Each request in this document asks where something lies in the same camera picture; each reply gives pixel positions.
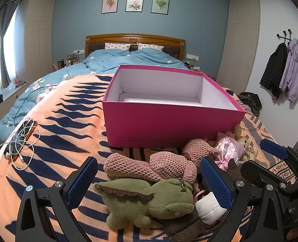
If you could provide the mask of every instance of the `black jacket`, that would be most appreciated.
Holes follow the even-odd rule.
[[[271,89],[272,94],[279,98],[279,85],[286,66],[288,51],[285,43],[279,44],[276,51],[270,56],[269,62],[260,81],[260,85]]]

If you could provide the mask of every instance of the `smartphone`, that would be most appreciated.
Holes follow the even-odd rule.
[[[31,134],[33,133],[35,127],[32,126],[37,126],[37,122],[35,120],[31,119],[27,119],[25,122],[23,122],[23,124],[20,126],[20,128],[16,131],[16,133],[14,134],[14,136],[12,137],[12,139],[10,141],[16,141],[17,143],[13,142],[7,145],[6,149],[3,152],[3,155],[5,156],[5,158],[9,159],[9,150],[11,151],[12,155],[12,159],[13,161],[15,161],[18,156],[19,153],[21,152],[21,149],[23,148],[22,144],[23,142],[19,142],[19,141],[25,141],[27,140]]]

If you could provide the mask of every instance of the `wall-mounted coat rack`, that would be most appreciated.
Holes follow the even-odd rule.
[[[284,43],[286,43],[286,40],[289,40],[291,42],[291,29],[288,29],[288,32],[290,34],[290,39],[287,38],[287,32],[286,31],[283,31],[284,33],[284,37],[280,36],[279,34],[277,34],[277,37],[280,39],[280,38],[283,38],[284,39]]]

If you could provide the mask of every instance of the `white cable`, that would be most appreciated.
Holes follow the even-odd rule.
[[[22,130],[20,130],[18,133],[16,133],[16,132],[12,133],[12,135],[9,137],[9,139],[11,139],[11,141],[6,142],[6,143],[3,143],[3,144],[0,145],[0,149],[1,149],[1,147],[2,147],[4,144],[8,144],[8,145],[9,145],[9,155],[10,155],[11,163],[12,163],[12,165],[14,166],[14,168],[17,169],[17,170],[19,170],[19,171],[26,170],[26,169],[29,167],[29,165],[30,165],[30,163],[31,163],[31,161],[32,161],[33,155],[34,155],[34,153],[35,153],[34,144],[36,144],[36,143],[38,142],[38,140],[40,139],[40,130],[39,130],[39,128],[38,128],[37,126],[35,126],[35,125],[26,126],[26,125],[25,125],[25,122],[28,121],[28,120],[31,120],[31,119],[32,119],[31,117],[26,118],[26,119],[23,121],[23,126],[24,126],[24,127],[22,128]],[[24,139],[26,139],[26,136],[28,135],[28,133],[30,132],[30,130],[32,130],[32,128],[35,128],[34,131],[37,129],[38,132],[39,132],[39,133],[38,133],[37,140],[36,140],[34,143],[30,143],[30,142],[27,141],[27,140],[18,140],[18,137],[24,137]],[[16,152],[15,152],[15,153],[13,153],[13,152],[11,151],[11,145],[12,145],[12,144],[15,145],[15,148],[16,148]],[[18,167],[16,167],[16,166],[15,166],[15,163],[14,163],[14,161],[13,161],[13,158],[12,158],[13,155],[19,155],[21,161],[24,162],[24,159],[23,159],[23,157],[21,156],[21,154],[20,154],[20,152],[19,152],[19,150],[18,150],[17,144],[20,145],[21,148],[24,148],[24,147],[30,147],[30,146],[32,147],[32,155],[31,155],[31,157],[30,157],[30,160],[29,160],[28,164],[27,164],[26,167],[24,167],[24,168],[18,168]]]

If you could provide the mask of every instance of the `white patterned pillow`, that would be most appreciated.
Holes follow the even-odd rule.
[[[145,44],[145,43],[137,43],[137,45],[138,45],[138,50],[143,49],[143,48],[153,48],[153,49],[157,49],[159,51],[163,50],[163,46],[160,46],[160,45]]]
[[[130,43],[105,43],[105,49],[121,49],[128,51],[130,46]]]

